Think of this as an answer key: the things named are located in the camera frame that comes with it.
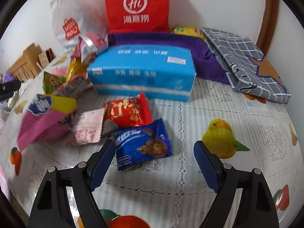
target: gray plaid cloth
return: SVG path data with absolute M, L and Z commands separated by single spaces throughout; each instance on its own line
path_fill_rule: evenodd
M 234 91 L 288 103 L 290 93 L 275 71 L 269 75 L 259 75 L 263 64 L 270 64 L 266 59 L 265 63 L 262 51 L 248 37 L 211 28 L 200 29 L 206 35 L 208 47 L 226 71 Z

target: gray round object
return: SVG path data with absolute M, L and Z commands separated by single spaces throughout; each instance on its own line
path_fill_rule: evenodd
M 84 167 L 86 167 L 87 166 L 87 163 L 86 162 L 80 162 L 79 164 L 78 164 L 78 167 L 79 168 L 84 168 Z
M 261 172 L 261 170 L 260 170 L 260 169 L 255 168 L 255 169 L 254 169 L 254 173 L 259 175 L 259 174 L 261 174 L 262 172 Z
M 231 169 L 232 166 L 231 166 L 231 164 L 224 163 L 224 168 L 225 168 L 225 169 Z
M 51 167 L 48 169 L 49 172 L 53 172 L 54 170 L 55 170 L 55 166 L 51 166 Z

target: tablecloth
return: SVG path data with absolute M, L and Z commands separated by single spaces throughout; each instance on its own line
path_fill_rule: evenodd
M 53 64 L 46 71 L 60 66 Z M 40 73 L 17 105 L 28 99 L 25 110 L 36 93 L 43 93 L 42 79 Z M 77 100 L 78 112 L 98 109 L 104 102 L 119 98 L 87 90 Z M 193 145 L 202 139 L 212 120 L 222 119 L 230 125 L 235 139 L 250 149 L 238 151 L 222 161 L 240 170 L 261 169 L 273 196 L 288 186 L 289 205 L 277 212 L 280 227 L 287 227 L 304 203 L 304 166 L 299 142 L 293 145 L 295 129 L 283 104 L 248 99 L 242 93 L 233 92 L 228 85 L 200 78 L 195 80 L 190 102 L 148 99 L 148 103 L 153 119 L 162 118 L 165 122 L 173 156 L 148 161 L 127 171 L 118 171 L 114 158 L 101 187 L 93 192 L 100 209 L 109 209 L 121 216 L 137 216 L 151 228 L 199 227 L 215 193 L 200 172 Z M 99 151 L 105 141 L 70 147 L 62 146 L 62 141 L 32 143 L 22 152 L 20 173 L 16 176 L 10 152 L 17 147 L 23 114 L 13 110 L 7 119 L 0 136 L 0 164 L 16 199 L 30 214 L 48 167 L 56 166 L 59 170 L 74 167 Z M 77 223 L 79 213 L 71 188 L 68 195 Z M 233 224 L 240 197 L 241 190 L 237 190 L 226 227 Z

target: blue tissue box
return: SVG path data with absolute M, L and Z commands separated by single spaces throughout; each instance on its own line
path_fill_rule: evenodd
M 188 49 L 166 45 L 109 48 L 88 67 L 98 94 L 189 101 L 196 72 Z

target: white plastic bag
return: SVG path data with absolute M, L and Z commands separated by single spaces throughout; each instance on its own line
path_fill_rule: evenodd
M 106 22 L 90 0 L 51 0 L 50 5 L 53 32 L 65 51 L 74 49 L 80 34 L 105 36 Z

